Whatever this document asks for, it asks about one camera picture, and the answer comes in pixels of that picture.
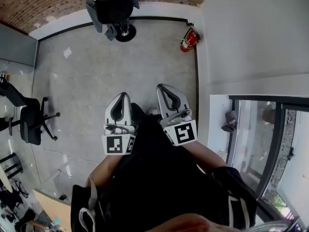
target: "concrete floor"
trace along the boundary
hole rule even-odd
[[[122,91],[130,95],[131,102],[147,111],[152,106],[158,107],[156,85],[169,84],[187,96],[195,114],[194,52],[181,52],[177,39],[187,32],[186,24],[159,20],[132,22],[137,35],[128,43],[110,42],[104,34],[96,33],[93,26],[40,43],[33,97],[42,102],[48,96],[46,113],[60,112],[61,117],[49,120],[48,124],[57,141],[44,132],[41,145],[32,145],[38,171],[30,145],[18,144],[29,158],[25,164],[30,170],[19,176],[22,182],[27,180],[28,188],[38,188],[68,162],[60,175],[44,185],[43,191],[56,197],[64,193],[70,200],[72,186],[84,185],[91,171],[105,158],[101,139],[104,111]],[[65,58],[67,48],[72,54]],[[32,83],[27,87],[19,85],[17,89],[23,91],[31,88]],[[7,144],[8,135],[3,136]],[[12,140],[20,140],[18,132]]]

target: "black window frame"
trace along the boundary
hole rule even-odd
[[[235,110],[237,115],[240,112],[240,101],[263,101],[263,102],[275,102],[275,124],[274,132],[271,140],[269,155],[266,161],[265,169],[261,176],[260,182],[256,191],[254,191],[249,185],[247,185],[249,192],[257,200],[257,215],[263,220],[263,222],[281,220],[283,216],[278,210],[271,207],[269,204],[262,200],[262,196],[267,189],[276,166],[278,154],[280,151],[286,110],[296,110],[302,112],[309,112],[309,98],[304,97],[292,97],[292,96],[269,96],[269,95],[230,95],[229,99],[232,100],[232,110]],[[231,133],[228,145],[228,153],[226,163],[228,166],[232,166],[234,154],[236,151],[236,141],[238,133]]]

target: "white shoe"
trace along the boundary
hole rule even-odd
[[[156,107],[152,107],[148,111],[148,115],[157,115],[157,114],[160,114],[160,112]]]

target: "fire extinguisher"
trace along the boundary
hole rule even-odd
[[[199,34],[196,29],[191,25],[190,29],[185,34],[182,42],[180,43],[180,49],[183,52],[190,51],[193,46],[200,40]]]

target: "forearm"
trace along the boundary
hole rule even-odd
[[[183,147],[192,154],[197,164],[206,173],[212,172],[215,168],[226,166],[221,157],[198,141],[185,144]]]
[[[107,156],[90,174],[96,187],[102,187],[113,177],[118,163],[123,156]],[[86,187],[90,186],[90,179],[87,179]]]

